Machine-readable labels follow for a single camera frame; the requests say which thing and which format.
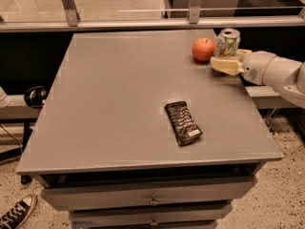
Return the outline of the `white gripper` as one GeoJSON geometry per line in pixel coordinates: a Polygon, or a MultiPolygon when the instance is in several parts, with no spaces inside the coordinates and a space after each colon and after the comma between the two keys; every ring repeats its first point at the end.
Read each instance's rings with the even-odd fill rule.
{"type": "Polygon", "coordinates": [[[262,85],[264,71],[270,61],[276,57],[276,54],[272,52],[252,52],[251,50],[238,49],[236,56],[229,58],[213,56],[210,59],[212,68],[217,72],[228,75],[238,75],[241,73],[246,81],[255,85],[262,85]]]}

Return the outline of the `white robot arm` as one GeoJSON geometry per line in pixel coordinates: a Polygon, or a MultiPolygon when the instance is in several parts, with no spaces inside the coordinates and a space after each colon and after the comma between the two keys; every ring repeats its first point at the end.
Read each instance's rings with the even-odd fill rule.
{"type": "Polygon", "coordinates": [[[272,52],[238,50],[233,56],[213,56],[212,68],[228,75],[241,74],[255,85],[271,87],[285,100],[305,108],[305,64],[272,52]]]}

